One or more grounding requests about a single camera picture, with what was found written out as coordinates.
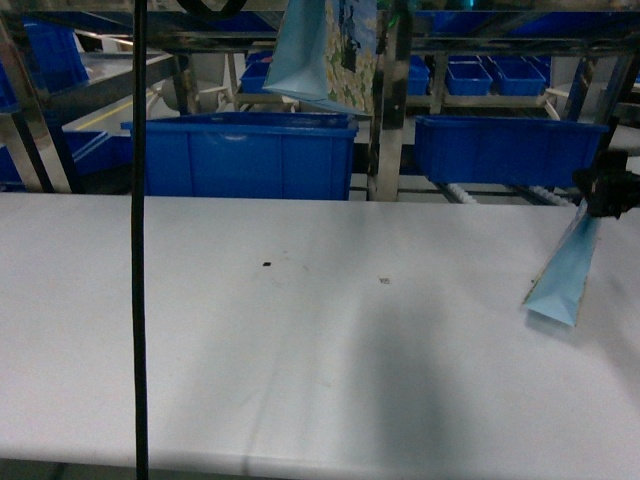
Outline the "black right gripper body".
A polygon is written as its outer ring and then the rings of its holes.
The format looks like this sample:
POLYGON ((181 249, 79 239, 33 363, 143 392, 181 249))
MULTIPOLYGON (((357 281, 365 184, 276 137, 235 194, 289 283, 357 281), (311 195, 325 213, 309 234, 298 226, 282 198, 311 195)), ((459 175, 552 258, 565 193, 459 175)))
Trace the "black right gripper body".
POLYGON ((620 218, 639 206, 639 175, 627 169, 626 150, 598 154, 590 167, 575 170, 572 180, 594 218, 620 218))

